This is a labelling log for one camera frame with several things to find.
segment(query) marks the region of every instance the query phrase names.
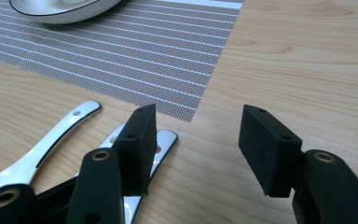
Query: table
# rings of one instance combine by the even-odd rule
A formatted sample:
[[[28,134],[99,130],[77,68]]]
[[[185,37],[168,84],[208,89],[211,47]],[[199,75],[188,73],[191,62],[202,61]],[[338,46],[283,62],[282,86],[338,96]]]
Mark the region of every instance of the table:
[[[76,105],[103,111],[60,142],[37,193],[71,178],[136,105],[0,63],[0,170]],[[238,148],[243,105],[262,107],[358,175],[358,1],[247,0],[191,122],[158,114],[179,141],[135,223],[296,223],[291,199],[265,197]]]

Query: white bowl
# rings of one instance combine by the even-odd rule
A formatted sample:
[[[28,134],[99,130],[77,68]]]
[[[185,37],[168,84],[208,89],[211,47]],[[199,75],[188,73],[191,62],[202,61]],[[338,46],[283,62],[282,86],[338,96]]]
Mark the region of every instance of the white bowl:
[[[105,12],[120,0],[9,0],[28,18],[49,24],[83,21]]]

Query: wooden tabletop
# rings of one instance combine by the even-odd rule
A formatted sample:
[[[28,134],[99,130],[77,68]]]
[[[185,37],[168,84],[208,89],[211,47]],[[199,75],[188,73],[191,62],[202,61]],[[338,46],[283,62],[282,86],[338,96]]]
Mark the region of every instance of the wooden tabletop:
[[[56,146],[37,193],[71,178],[137,106],[0,63],[0,171],[88,100],[103,110]],[[158,114],[179,141],[135,223],[296,223],[292,199],[264,196],[238,148],[245,104],[278,118],[303,151],[333,152],[358,175],[358,0],[246,0],[193,120]]]

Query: placemat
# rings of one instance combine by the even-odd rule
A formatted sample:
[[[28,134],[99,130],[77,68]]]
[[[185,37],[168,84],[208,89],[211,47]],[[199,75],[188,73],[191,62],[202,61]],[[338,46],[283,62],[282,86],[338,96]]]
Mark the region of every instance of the placemat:
[[[242,0],[127,0],[65,25],[0,0],[0,61],[191,121]]]

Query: wood grain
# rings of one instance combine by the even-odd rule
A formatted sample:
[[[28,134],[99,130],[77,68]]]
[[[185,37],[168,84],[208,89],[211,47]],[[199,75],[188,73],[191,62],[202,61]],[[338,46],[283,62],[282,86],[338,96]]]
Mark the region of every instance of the wood grain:
[[[70,178],[137,106],[0,63],[0,170],[76,105],[103,111],[65,137],[36,192]],[[238,149],[243,105],[267,109],[358,175],[358,1],[247,0],[191,122],[158,114],[179,135],[136,223],[296,223],[291,199],[265,197]]]

